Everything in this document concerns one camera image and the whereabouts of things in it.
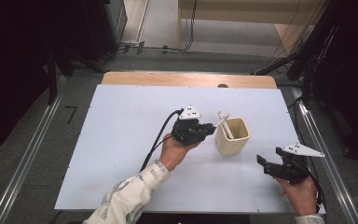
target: black equipment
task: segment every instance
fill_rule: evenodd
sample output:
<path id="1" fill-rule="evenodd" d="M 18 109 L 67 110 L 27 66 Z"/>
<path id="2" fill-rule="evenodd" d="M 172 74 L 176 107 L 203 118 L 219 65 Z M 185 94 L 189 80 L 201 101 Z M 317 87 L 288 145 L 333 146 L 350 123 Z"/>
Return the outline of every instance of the black equipment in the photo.
<path id="1" fill-rule="evenodd" d="M 285 179 L 291 185 L 301 183 L 304 178 L 309 176 L 304 172 L 308 167 L 305 157 L 284 152 L 280 147 L 276 147 L 276 153 L 282 157 L 282 165 L 268 162 L 263 157 L 257 155 L 257 162 L 264 167 L 264 174 Z"/>
<path id="2" fill-rule="evenodd" d="M 216 130 L 212 123 L 200 124 L 198 119 L 177 119 L 172 128 L 172 136 L 183 145 L 202 142 Z"/>

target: white sleeve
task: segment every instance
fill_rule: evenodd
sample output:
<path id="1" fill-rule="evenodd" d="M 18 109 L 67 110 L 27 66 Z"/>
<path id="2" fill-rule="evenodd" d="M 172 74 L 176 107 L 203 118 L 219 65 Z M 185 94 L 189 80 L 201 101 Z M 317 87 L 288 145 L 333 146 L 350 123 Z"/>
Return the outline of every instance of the white sleeve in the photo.
<path id="1" fill-rule="evenodd" d="M 296 224 L 324 224 L 324 219 L 317 214 L 295 217 Z"/>
<path id="2" fill-rule="evenodd" d="M 135 223 L 152 194 L 170 177 L 170 172 L 158 160 L 140 174 L 117 183 L 103 197 L 102 204 L 83 224 Z"/>

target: white stick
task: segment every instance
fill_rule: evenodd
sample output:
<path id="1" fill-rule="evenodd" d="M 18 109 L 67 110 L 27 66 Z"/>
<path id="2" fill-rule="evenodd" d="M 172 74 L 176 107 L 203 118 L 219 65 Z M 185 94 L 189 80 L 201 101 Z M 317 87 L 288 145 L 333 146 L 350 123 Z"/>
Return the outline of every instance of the white stick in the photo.
<path id="1" fill-rule="evenodd" d="M 223 122 L 225 122 L 226 119 L 228 119 L 228 117 L 229 117 L 229 115 L 226 115 L 226 116 L 222 117 L 222 118 L 219 120 L 219 122 L 217 122 L 217 123 L 214 125 L 214 127 L 217 127 L 217 126 L 219 126 L 220 124 L 222 124 Z"/>
<path id="2" fill-rule="evenodd" d="M 217 115 L 219 116 L 220 119 L 222 118 L 222 112 L 220 112 L 220 111 L 217 112 Z M 225 130 L 227 132 L 228 138 L 229 139 L 234 139 L 234 136 L 232 135 L 231 130 L 229 129 L 226 120 L 223 121 L 223 127 L 225 128 Z"/>

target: gray floor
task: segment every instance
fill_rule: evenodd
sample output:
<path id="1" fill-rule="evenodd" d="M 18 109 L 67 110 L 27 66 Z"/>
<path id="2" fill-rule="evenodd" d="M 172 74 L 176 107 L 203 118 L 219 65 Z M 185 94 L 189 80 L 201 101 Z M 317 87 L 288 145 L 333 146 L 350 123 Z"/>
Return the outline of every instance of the gray floor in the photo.
<path id="1" fill-rule="evenodd" d="M 104 68 L 113 71 L 201 71 L 249 74 L 263 67 L 269 61 L 270 57 L 200 52 L 162 54 L 160 51 L 145 49 L 141 54 L 137 54 L 136 50 L 118 54 Z M 285 69 L 280 68 L 271 75 L 275 77 L 278 84 L 287 84 L 289 81 L 285 78 L 284 73 Z M 68 77 L 62 100 L 35 155 L 34 162 L 20 192 L 8 213 L 6 223 L 49 223 L 57 214 L 53 207 L 62 184 L 62 178 L 65 175 L 66 167 L 87 115 L 93 92 L 96 85 L 101 82 L 102 75 L 89 69 L 77 68 L 74 76 Z M 287 104 L 291 104 L 295 100 L 291 88 L 280 86 Z M 0 146 L 0 198 L 47 108 L 47 100 L 48 93 L 45 92 L 34 102 L 6 142 Z M 67 122 L 72 109 L 65 108 L 66 105 L 77 106 L 77 111 L 69 124 Z M 331 119 L 319 108 L 316 101 L 311 100 L 310 108 L 358 209 L 358 161 L 342 157 L 342 148 L 345 146 Z M 312 147 L 308 130 L 302 119 L 299 120 L 299 129 L 304 135 L 307 145 Z M 327 198 L 328 223 L 347 223 L 321 161 L 315 160 L 315 163 Z M 56 223 L 83 220 L 89 215 L 90 212 L 63 212 Z M 293 214 L 253 215 L 251 216 L 251 223 L 294 223 L 294 221 Z"/>
<path id="2" fill-rule="evenodd" d="M 147 47 L 183 49 L 190 38 L 190 20 L 181 20 L 178 46 L 178 1 L 151 0 L 140 41 Z M 194 21 L 189 51 L 285 57 L 274 24 L 237 21 Z"/>

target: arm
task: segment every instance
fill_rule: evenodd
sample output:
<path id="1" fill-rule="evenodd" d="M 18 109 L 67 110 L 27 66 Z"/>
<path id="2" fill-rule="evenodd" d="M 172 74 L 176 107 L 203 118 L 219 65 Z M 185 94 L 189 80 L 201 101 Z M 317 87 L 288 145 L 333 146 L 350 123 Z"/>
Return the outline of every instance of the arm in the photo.
<path id="1" fill-rule="evenodd" d="M 310 177 L 297 185 L 291 185 L 286 180 L 276 178 L 283 187 L 282 194 L 286 194 L 290 204 L 296 211 L 297 224 L 324 224 L 324 220 L 316 214 L 317 190 Z"/>
<path id="2" fill-rule="evenodd" d="M 161 155 L 140 174 L 117 183 L 105 196 L 101 206 L 83 224 L 135 223 L 152 194 L 182 162 L 187 152 L 198 144 L 183 146 L 165 135 Z"/>

